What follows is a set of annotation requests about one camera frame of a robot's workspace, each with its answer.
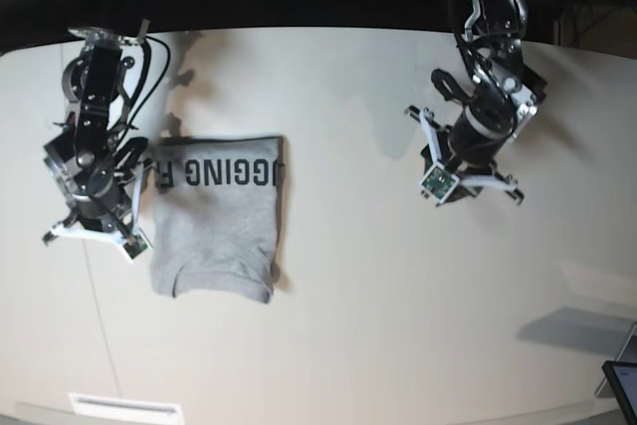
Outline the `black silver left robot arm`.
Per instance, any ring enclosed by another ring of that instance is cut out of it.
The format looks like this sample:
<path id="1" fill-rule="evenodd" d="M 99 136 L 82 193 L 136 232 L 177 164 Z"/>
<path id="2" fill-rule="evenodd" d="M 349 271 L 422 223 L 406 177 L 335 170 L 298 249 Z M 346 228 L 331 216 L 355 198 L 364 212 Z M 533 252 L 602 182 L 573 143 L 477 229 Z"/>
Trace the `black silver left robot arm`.
<path id="1" fill-rule="evenodd" d="M 439 123 L 426 107 L 407 109 L 427 139 L 421 194 L 442 206 L 493 189 L 522 203 L 518 181 L 500 171 L 497 156 L 518 139 L 545 99 L 545 79 L 524 61 L 527 3 L 448 0 L 448 14 L 474 88 L 466 92 L 452 74 L 436 69 L 433 86 L 461 109 L 455 122 Z"/>

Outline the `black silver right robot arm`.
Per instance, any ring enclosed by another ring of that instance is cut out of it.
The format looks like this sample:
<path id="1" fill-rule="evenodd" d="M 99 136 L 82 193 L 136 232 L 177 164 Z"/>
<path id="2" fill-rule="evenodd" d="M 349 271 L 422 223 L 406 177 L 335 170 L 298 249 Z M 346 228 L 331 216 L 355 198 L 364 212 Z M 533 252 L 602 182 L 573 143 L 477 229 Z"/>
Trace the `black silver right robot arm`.
<path id="1" fill-rule="evenodd" d="M 83 40 L 63 71 L 67 110 L 61 133 L 45 147 L 45 164 L 69 214 L 44 235 L 95 233 L 134 237 L 134 206 L 126 186 L 145 167 L 148 141 L 128 138 L 128 117 L 146 83 L 151 49 L 146 34 L 158 0 L 80 0 L 69 31 Z"/>

